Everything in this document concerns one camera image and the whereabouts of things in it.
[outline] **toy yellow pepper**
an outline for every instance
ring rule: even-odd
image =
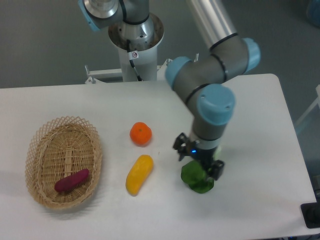
[[[138,194],[153,167],[154,161],[149,155],[141,155],[136,160],[125,181],[125,187],[132,196]]]

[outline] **white table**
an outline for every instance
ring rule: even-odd
[[[300,204],[315,196],[279,80],[238,76],[225,84],[236,96],[222,141],[222,177],[206,194],[180,179],[172,149],[189,133],[192,115],[165,81],[0,89],[0,233],[4,240],[219,239],[244,240],[317,234]],[[29,143],[47,121],[80,116],[98,130],[101,178],[95,195],[68,211],[35,202],[25,184]],[[153,131],[135,146],[135,122]],[[126,177],[136,159],[151,155],[154,169],[130,196]]]

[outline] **wicker basket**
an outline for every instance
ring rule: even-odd
[[[27,154],[25,180],[38,203],[52,209],[74,207],[90,197],[100,177],[102,150],[96,128],[80,117],[61,117],[43,125]],[[89,169],[88,179],[68,192],[55,191],[58,180]]]

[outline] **black cable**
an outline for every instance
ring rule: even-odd
[[[130,40],[129,39],[126,40],[126,52],[127,53],[131,52],[130,51]],[[138,70],[137,70],[137,68],[136,68],[136,66],[134,64],[134,61],[131,59],[131,60],[129,60],[129,62],[130,62],[130,65],[131,65],[131,67],[133,68],[133,70],[135,72],[136,78],[138,79],[139,82],[142,82],[143,79],[140,77],[140,75],[138,73]]]

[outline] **toy orange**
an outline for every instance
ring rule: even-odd
[[[152,131],[144,122],[136,122],[130,130],[130,138],[137,145],[147,144],[151,137]]]

